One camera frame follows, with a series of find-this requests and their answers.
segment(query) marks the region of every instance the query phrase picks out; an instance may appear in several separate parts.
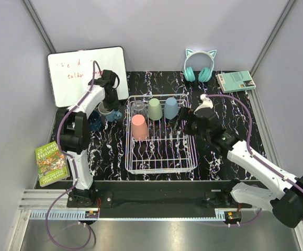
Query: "book cover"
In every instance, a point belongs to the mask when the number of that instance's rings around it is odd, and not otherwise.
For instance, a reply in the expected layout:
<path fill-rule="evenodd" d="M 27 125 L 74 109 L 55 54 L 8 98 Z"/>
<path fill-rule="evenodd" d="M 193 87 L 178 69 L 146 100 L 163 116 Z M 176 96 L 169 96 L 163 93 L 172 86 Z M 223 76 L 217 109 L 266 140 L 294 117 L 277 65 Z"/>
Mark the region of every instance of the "book cover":
<path fill-rule="evenodd" d="M 223 93 L 252 90 L 256 87 L 248 71 L 222 73 L 216 78 Z"/>
<path fill-rule="evenodd" d="M 55 141 L 37 148 L 35 154 L 41 187 L 70 176 L 65 156 Z"/>

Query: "white wire rack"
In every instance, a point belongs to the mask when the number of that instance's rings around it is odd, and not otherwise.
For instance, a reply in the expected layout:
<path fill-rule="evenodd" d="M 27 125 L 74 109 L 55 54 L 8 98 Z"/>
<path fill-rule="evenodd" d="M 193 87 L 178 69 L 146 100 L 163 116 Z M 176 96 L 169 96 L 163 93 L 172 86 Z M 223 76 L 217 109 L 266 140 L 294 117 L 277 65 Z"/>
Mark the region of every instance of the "white wire rack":
<path fill-rule="evenodd" d="M 178 106 L 190 107 L 186 94 L 167 95 L 138 95 L 128 98 L 127 134 L 126 134 L 126 170 L 133 174 L 161 174 L 189 172 L 197 167 L 198 157 L 193 136 L 185 135 L 182 128 L 173 130 L 174 120 L 159 121 L 147 119 L 149 138 L 145 141 L 136 141 L 131 134 L 131 106 L 137 101 L 143 101 L 148 106 L 149 100 L 157 98 L 164 109 L 165 101 L 174 97 Z"/>

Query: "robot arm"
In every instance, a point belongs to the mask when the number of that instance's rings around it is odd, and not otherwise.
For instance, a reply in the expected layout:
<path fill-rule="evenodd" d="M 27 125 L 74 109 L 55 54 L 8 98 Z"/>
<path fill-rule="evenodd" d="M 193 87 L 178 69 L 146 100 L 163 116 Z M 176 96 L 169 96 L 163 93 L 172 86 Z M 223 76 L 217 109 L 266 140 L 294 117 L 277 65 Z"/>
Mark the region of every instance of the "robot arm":
<path fill-rule="evenodd" d="M 187 107 L 180 109 L 175 129 L 182 124 L 181 121 L 186 121 L 184 133 L 204 139 L 215 152 L 249 171 L 268 188 L 252 187 L 235 180 L 226 189 L 226 198 L 269 210 L 286 226 L 296 227 L 303 219 L 303 194 L 286 180 L 293 181 L 303 189 L 303 176 L 297 178 L 251 149 L 255 157 L 283 174 L 284 178 L 266 168 L 248 152 L 246 141 L 221 126 L 217 115 L 211 109 L 211 101 L 202 100 L 203 104 L 195 111 Z"/>
<path fill-rule="evenodd" d="M 73 190 L 75 197 L 81 197 L 85 200 L 91 199 L 90 188 L 93 183 L 93 177 L 89 172 L 87 160 L 87 148 L 91 141 L 91 134 L 89 131 L 88 118 L 98 104 L 103 101 L 104 107 L 107 110 L 116 109 L 120 103 L 116 88 L 120 83 L 119 77 L 116 73 L 104 70 L 101 78 L 94 81 L 94 86 L 89 95 L 83 99 L 78 100 L 75 104 L 68 108 L 60 108 L 56 113 L 55 127 L 58 128 L 64 115 L 73 107 L 77 108 L 68 117 L 60 134 L 60 142 L 62 150 L 72 155 L 75 159 L 78 171 L 78 183 Z M 72 177 L 76 177 L 74 169 L 71 168 Z"/>

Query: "metal floor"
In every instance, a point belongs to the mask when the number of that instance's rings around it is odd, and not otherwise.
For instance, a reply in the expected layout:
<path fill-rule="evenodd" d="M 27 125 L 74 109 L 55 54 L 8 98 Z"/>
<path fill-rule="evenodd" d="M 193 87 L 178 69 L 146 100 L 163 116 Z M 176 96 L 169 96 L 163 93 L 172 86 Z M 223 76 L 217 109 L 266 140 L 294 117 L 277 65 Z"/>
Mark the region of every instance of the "metal floor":
<path fill-rule="evenodd" d="M 243 212 L 245 222 L 255 214 Z M 87 229 L 73 226 L 61 231 L 73 221 L 50 221 L 52 235 L 62 245 L 78 247 L 88 237 Z M 84 250 L 105 251 L 167 251 L 167 250 L 300 250 L 293 229 L 279 223 L 269 212 L 263 212 L 251 225 L 215 227 L 201 222 L 118 222 L 98 221 L 91 225 L 96 235 Z M 48 240 L 43 220 L 30 220 L 22 251 L 63 250 Z"/>

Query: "cup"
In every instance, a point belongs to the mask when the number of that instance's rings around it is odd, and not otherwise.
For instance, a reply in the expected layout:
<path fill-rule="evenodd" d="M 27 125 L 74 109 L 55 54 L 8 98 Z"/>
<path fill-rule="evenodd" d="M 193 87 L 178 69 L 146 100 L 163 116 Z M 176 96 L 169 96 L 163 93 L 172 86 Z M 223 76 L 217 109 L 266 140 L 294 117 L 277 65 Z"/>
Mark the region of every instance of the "cup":
<path fill-rule="evenodd" d="M 158 99 L 152 98 L 148 105 L 148 115 L 151 120 L 160 120 L 163 117 L 161 103 Z"/>
<path fill-rule="evenodd" d="M 147 106 L 143 101 L 137 100 L 131 105 L 131 116 L 133 117 L 136 114 L 141 114 L 146 119 L 148 117 Z"/>
<path fill-rule="evenodd" d="M 178 102 L 174 97 L 170 97 L 166 100 L 164 106 L 164 117 L 167 119 L 173 119 L 178 115 Z"/>
<path fill-rule="evenodd" d="M 149 137 L 149 129 L 143 115 L 137 114 L 131 118 L 131 133 L 137 141 L 144 141 Z"/>
<path fill-rule="evenodd" d="M 100 114 L 94 110 L 88 118 L 88 127 L 90 131 L 97 132 L 103 127 Z"/>
<path fill-rule="evenodd" d="M 101 102 L 98 106 L 98 111 L 102 116 L 105 116 L 109 122 L 113 122 L 116 119 L 120 119 L 122 117 L 122 113 L 119 111 L 108 111 L 104 107 L 104 102 Z"/>

